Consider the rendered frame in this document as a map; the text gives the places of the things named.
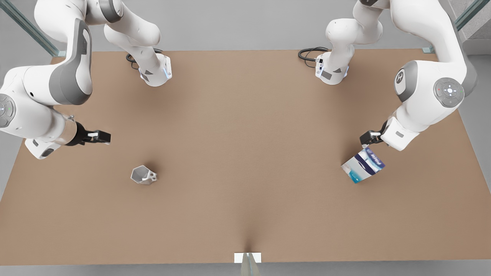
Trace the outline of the blue and white carton box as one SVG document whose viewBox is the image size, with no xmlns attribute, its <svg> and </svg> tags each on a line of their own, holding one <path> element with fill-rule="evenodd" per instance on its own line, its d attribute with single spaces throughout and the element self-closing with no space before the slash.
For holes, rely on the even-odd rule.
<svg viewBox="0 0 491 276">
<path fill-rule="evenodd" d="M 385 167 L 386 165 L 369 147 L 365 147 L 341 166 L 354 183 L 377 174 Z"/>
</svg>

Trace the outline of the grey hexagonal cup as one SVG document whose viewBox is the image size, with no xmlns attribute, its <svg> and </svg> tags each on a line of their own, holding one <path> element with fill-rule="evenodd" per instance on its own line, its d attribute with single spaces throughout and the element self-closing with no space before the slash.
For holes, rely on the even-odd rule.
<svg viewBox="0 0 491 276">
<path fill-rule="evenodd" d="M 146 166 L 142 165 L 136 168 L 133 168 L 132 174 L 130 178 L 138 184 L 149 185 L 157 180 L 157 174 L 151 171 Z"/>
</svg>

